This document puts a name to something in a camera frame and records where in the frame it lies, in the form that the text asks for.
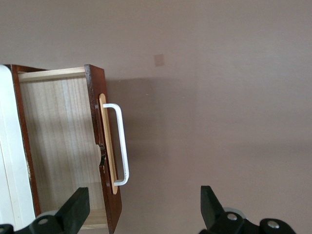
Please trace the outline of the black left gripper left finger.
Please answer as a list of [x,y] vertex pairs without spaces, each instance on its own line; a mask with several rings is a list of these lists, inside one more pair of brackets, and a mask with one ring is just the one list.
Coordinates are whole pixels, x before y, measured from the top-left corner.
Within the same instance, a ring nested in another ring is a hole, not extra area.
[[43,215],[21,230],[1,224],[2,234],[77,234],[90,214],[89,189],[78,188],[54,215]]

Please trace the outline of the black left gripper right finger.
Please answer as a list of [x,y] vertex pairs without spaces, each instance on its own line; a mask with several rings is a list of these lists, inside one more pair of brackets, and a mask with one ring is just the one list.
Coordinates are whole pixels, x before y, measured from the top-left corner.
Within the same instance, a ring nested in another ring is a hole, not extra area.
[[201,186],[200,209],[206,225],[201,234],[295,234],[282,220],[265,218],[255,225],[235,211],[226,211],[211,186]]

